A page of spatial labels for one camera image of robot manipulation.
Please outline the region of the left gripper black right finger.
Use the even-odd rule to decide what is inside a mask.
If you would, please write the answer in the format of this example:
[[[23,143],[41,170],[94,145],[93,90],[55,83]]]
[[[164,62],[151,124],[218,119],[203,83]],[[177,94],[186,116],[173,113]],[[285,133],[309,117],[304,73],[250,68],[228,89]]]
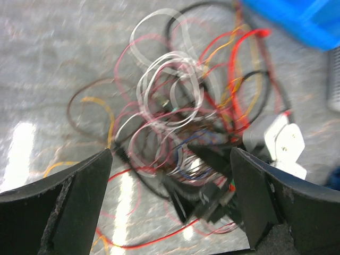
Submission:
[[[339,254],[339,191],[231,151],[249,247],[257,254]]]

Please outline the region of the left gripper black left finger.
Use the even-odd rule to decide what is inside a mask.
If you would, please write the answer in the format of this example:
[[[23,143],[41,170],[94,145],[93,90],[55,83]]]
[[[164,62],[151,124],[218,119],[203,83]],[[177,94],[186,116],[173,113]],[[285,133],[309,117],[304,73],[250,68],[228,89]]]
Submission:
[[[112,161],[105,149],[1,193],[1,254],[89,254]]]

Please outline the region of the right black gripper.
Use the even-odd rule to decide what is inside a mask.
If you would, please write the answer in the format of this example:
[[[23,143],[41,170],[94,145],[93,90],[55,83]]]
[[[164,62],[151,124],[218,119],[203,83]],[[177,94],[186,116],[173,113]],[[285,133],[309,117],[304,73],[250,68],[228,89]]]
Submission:
[[[230,155],[234,146],[232,143],[188,145],[188,149],[204,163],[226,177],[222,187],[214,182],[193,186],[165,174],[161,176],[161,182],[181,223],[186,224],[192,217],[216,223],[224,216],[228,216],[236,225],[244,225],[236,192],[230,190],[232,184]]]

